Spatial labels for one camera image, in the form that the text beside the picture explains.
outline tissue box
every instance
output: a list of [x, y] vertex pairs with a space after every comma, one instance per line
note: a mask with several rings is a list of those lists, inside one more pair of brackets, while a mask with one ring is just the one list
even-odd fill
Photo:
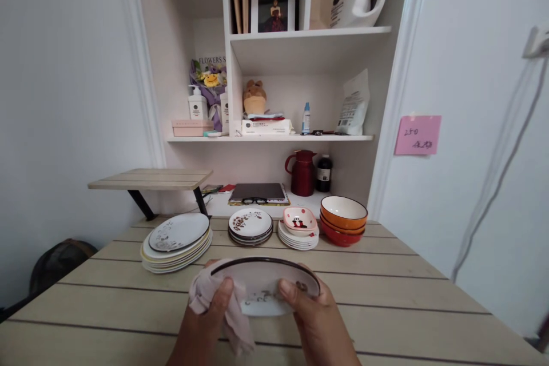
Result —
[[202, 137], [213, 130], [211, 120], [172, 120], [174, 137]]
[[290, 134], [292, 124], [284, 120], [242, 120], [243, 136], [259, 136], [261, 134]]

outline pink cloth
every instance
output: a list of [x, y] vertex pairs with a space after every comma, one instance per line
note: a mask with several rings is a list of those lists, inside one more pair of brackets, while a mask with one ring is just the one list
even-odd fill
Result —
[[[232, 259], [222, 259], [215, 264], [202, 269], [193, 279], [189, 291], [189, 307], [193, 309], [193, 312], [197, 315], [200, 315], [209, 309], [213, 295], [216, 294], [217, 289], [223, 282], [223, 279], [216, 279], [210, 275], [212, 270], [231, 260]], [[230, 298], [229, 307], [227, 308], [223, 321], [223, 331], [229, 339], [229, 343], [236, 356], [241, 355], [243, 352], [251, 353], [256, 347], [248, 317], [243, 315], [242, 310], [240, 309], [240, 303], [245, 299], [246, 288], [235, 283], [233, 295]]]

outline soy sauce bottle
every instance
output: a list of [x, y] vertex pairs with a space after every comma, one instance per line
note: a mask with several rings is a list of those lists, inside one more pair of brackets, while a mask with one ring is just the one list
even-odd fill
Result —
[[323, 154], [316, 169], [316, 189], [319, 192], [330, 191], [330, 179], [332, 177], [332, 161], [328, 154]]

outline wall outlet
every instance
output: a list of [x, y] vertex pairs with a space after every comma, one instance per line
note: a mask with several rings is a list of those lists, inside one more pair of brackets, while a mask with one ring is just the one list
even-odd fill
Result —
[[522, 57], [538, 58], [544, 51], [546, 53], [549, 51], [549, 21], [540, 26], [532, 27]]

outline framed photo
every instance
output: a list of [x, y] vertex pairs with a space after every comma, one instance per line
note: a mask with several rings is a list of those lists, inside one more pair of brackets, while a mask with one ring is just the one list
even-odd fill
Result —
[[252, 0], [250, 33], [296, 30], [296, 0]]

